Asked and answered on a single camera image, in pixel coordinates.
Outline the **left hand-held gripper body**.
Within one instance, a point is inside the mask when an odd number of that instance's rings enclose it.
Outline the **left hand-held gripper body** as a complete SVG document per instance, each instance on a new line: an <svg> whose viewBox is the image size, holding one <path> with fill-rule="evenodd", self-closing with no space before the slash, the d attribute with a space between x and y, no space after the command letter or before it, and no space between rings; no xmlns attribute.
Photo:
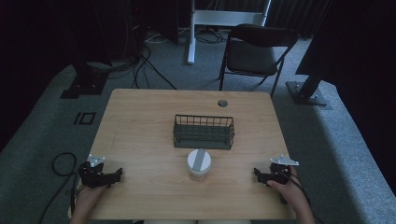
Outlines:
<svg viewBox="0 0 396 224"><path fill-rule="evenodd" d="M84 186L95 189L108 185L108 181L102 173L104 161L104 157L96 157L90 154L88 159L79 166L78 174Z"/></svg>

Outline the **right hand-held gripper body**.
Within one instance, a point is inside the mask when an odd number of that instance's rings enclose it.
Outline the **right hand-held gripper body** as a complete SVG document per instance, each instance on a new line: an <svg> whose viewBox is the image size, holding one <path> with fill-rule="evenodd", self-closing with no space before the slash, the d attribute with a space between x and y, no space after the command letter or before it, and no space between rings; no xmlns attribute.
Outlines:
<svg viewBox="0 0 396 224"><path fill-rule="evenodd" d="M270 159L270 174L266 181L273 180L285 185L291 177L291 166L299 166L300 163L290 157L280 154L278 157Z"/></svg>

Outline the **person's right hand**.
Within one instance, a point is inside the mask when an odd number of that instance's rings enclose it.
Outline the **person's right hand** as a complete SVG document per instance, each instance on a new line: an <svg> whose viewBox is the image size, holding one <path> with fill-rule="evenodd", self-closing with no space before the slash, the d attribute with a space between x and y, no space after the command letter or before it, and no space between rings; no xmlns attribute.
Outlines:
<svg viewBox="0 0 396 224"><path fill-rule="evenodd" d="M287 184L283 185L273 180L268 180L272 189L279 192L294 210L295 208L309 207L303 191L300 189L300 181L293 166L290 167L291 177Z"/></svg>

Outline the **clear jar with white lid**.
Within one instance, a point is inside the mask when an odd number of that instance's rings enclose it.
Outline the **clear jar with white lid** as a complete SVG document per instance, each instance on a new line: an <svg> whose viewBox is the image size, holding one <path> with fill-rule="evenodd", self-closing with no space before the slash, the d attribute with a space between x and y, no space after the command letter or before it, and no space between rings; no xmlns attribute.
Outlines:
<svg viewBox="0 0 396 224"><path fill-rule="evenodd" d="M210 154L202 148L193 150L187 158L187 167L192 180L204 180L211 168Z"/></svg>

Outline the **black folding chair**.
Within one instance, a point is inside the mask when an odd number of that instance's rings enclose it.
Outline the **black folding chair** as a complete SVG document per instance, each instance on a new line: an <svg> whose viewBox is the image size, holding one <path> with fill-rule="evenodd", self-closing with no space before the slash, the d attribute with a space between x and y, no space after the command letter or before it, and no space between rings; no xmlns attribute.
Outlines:
<svg viewBox="0 0 396 224"><path fill-rule="evenodd" d="M275 81L270 92L273 97L286 55L298 41L291 29L239 24L228 34L219 71L219 90L226 74L261 77L260 85L270 76Z"/></svg>

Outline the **dark curtain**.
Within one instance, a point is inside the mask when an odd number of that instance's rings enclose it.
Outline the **dark curtain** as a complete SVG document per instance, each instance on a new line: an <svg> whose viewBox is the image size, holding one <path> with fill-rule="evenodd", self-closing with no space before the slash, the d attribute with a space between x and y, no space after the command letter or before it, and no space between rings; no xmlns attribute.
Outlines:
<svg viewBox="0 0 396 224"><path fill-rule="evenodd" d="M266 26L287 28L303 37L312 37L332 0L271 0Z"/></svg>

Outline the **black stand with base plate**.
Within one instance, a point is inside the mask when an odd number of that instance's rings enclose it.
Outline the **black stand with base plate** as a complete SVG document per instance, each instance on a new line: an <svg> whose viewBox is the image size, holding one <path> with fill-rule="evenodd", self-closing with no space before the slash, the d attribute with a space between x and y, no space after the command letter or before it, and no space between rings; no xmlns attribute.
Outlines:
<svg viewBox="0 0 396 224"><path fill-rule="evenodd" d="M95 71L86 63L73 63L76 76L70 87L63 91L61 99L77 99L80 95L101 95L108 73Z"/></svg>
<svg viewBox="0 0 396 224"><path fill-rule="evenodd" d="M318 105L324 108L330 106L318 89L324 77L324 59L326 58L326 54L320 48L320 42L320 37L312 38L310 46L298 65L296 74L307 75L307 79L304 82L286 82L290 96L296 105Z"/></svg>

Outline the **white desk frame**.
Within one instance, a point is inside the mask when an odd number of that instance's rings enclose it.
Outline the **white desk frame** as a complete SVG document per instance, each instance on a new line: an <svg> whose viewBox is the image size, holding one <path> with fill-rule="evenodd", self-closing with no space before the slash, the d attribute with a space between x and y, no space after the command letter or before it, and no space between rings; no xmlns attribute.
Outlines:
<svg viewBox="0 0 396 224"><path fill-rule="evenodd" d="M198 10L195 8L195 0L191 0L191 32L187 64L194 64L195 62L196 25L236 26L238 24L248 23L264 26L271 3L272 0L265 0L262 12L242 12Z"/></svg>

